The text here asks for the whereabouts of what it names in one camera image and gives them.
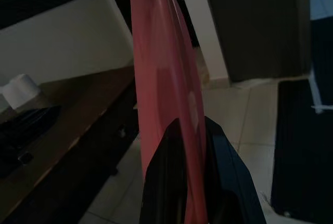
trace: dark wooden door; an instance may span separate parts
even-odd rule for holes
[[[310,69],[310,0],[209,0],[230,79]]]

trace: white wall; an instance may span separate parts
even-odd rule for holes
[[[211,80],[228,79],[208,0],[185,0]]]
[[[0,31],[0,86],[20,73],[42,83],[132,59],[132,36],[114,0],[74,0]]]

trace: pink plastic panel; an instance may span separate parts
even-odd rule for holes
[[[207,224],[206,131],[200,82],[176,0],[131,0],[136,93],[144,175],[165,129],[179,118],[187,163],[185,223]]]

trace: wooden table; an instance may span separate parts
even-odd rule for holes
[[[0,180],[0,222],[45,178],[59,160],[79,142],[134,80],[133,67],[45,83],[41,89],[61,112],[54,126],[27,150],[34,159]],[[3,121],[13,115],[6,110]]]

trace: white roll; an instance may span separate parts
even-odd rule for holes
[[[28,75],[21,74],[11,79],[0,92],[8,104],[17,109],[36,97],[41,90]]]

